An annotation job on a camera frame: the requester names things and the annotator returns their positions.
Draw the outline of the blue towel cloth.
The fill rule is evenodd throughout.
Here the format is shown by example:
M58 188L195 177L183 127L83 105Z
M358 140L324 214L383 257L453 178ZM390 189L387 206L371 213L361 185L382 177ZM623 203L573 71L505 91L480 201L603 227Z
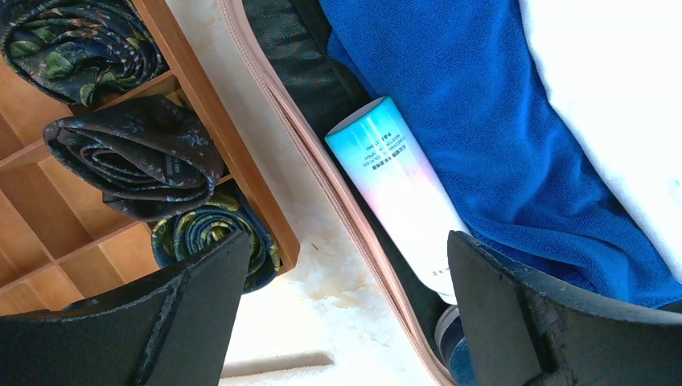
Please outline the blue towel cloth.
M681 285L548 102L517 1L324 1L330 56L391 97L473 236L639 306Z

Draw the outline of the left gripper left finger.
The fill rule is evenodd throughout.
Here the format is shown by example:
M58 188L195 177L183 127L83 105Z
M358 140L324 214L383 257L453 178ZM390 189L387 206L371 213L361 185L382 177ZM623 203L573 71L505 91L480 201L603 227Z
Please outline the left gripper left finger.
M236 232L63 310L2 317L2 384L218 384L249 256Z

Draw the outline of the pink suitcase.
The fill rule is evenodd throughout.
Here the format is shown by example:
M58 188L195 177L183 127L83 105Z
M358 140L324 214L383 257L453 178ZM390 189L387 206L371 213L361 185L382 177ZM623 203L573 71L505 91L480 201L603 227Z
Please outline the pink suitcase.
M340 217L418 358L436 384L451 385L433 336L445 303L417 280L324 142L324 135L369 97L328 55L331 25L320 3L224 1L221 6L241 59Z

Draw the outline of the blue white shirt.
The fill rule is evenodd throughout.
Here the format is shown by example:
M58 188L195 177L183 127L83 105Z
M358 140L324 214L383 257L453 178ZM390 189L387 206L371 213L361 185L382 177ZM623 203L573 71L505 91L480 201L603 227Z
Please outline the blue white shirt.
M681 276L681 4L523 1L548 99Z

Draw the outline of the black round jar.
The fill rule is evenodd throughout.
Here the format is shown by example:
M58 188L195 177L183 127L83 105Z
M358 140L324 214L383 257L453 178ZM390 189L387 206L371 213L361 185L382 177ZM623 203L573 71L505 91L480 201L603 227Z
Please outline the black round jar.
M457 306L449 306L438 319L434 338L442 362L450 371L455 383L476 386L478 382Z

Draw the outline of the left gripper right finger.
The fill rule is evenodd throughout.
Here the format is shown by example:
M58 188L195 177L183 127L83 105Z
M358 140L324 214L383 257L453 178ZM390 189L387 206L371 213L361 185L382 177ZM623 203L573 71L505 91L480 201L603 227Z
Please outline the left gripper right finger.
M447 253L477 385L680 384L680 305L603 297L463 232Z

